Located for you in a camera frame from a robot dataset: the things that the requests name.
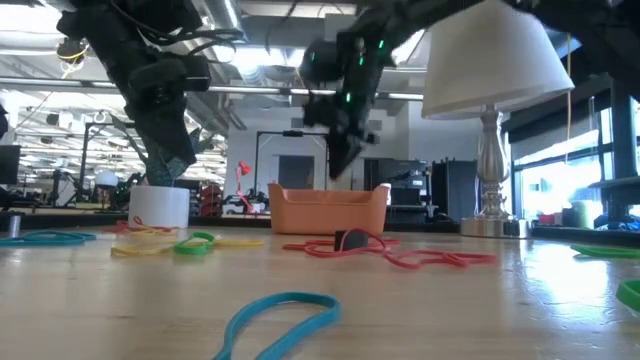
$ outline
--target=doorway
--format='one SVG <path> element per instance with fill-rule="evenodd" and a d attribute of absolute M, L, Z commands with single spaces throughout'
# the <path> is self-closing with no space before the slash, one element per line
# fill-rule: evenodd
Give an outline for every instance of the doorway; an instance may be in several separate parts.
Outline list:
<path fill-rule="evenodd" d="M 313 189 L 313 156 L 281 155 L 278 183 L 285 189 Z"/>

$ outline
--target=white lampshade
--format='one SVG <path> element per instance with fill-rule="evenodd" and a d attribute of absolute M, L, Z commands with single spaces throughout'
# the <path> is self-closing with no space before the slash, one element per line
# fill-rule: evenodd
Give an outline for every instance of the white lampshade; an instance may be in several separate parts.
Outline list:
<path fill-rule="evenodd" d="M 485 105 L 511 112 L 573 87 L 542 24 L 500 0 L 431 28 L 423 117 L 475 117 Z"/>

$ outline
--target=desk lamp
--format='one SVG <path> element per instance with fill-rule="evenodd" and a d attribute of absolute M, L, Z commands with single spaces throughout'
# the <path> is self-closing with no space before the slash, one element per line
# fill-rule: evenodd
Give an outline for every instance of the desk lamp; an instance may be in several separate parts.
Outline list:
<path fill-rule="evenodd" d="M 487 0 L 431 28 L 422 116 L 480 117 L 483 126 L 477 169 L 483 186 L 482 211 L 462 220 L 462 235 L 528 235 L 528 223 L 504 210 L 502 183 L 511 169 L 500 131 L 502 113 L 549 100 L 573 87 L 542 24 L 500 0 Z"/>

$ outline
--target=computer monitor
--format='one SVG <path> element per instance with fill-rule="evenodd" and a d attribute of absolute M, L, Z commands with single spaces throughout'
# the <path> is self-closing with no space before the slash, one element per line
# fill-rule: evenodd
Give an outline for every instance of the computer monitor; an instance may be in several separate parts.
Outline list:
<path fill-rule="evenodd" d="M 0 184 L 15 185 L 18 183 L 18 166 L 20 165 L 20 146 L 0 145 Z"/>

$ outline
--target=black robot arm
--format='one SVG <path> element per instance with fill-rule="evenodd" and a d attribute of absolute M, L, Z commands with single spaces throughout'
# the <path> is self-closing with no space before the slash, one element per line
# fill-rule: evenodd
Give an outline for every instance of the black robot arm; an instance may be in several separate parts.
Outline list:
<path fill-rule="evenodd" d="M 208 45 L 223 45 L 243 34 L 226 29 L 196 31 L 202 20 L 191 0 L 47 1 L 62 11 L 57 26 L 61 33 L 88 41 L 125 98 L 125 112 L 136 130 L 187 164 L 195 163 L 184 124 L 184 93 L 209 88 L 209 60 L 195 51 L 188 55 L 161 51 L 145 40 L 166 46 L 207 37 L 212 40 Z"/>
<path fill-rule="evenodd" d="M 365 11 L 350 28 L 337 35 L 336 41 L 318 40 L 309 46 L 300 69 L 302 77 L 312 83 L 342 80 L 341 89 L 333 97 L 312 96 L 304 108 L 306 125 L 329 128 L 331 178 L 346 169 L 362 151 L 363 143 L 376 140 L 367 131 L 366 123 L 383 68 L 394 65 L 391 52 L 416 31 L 482 1 L 391 2 Z M 615 9 L 607 0 L 503 1 L 535 15 L 549 27 L 576 36 L 603 71 L 624 82 L 630 94 L 640 98 L 637 1 L 631 5 L 633 0 L 627 0 L 628 6 L 635 9 Z"/>

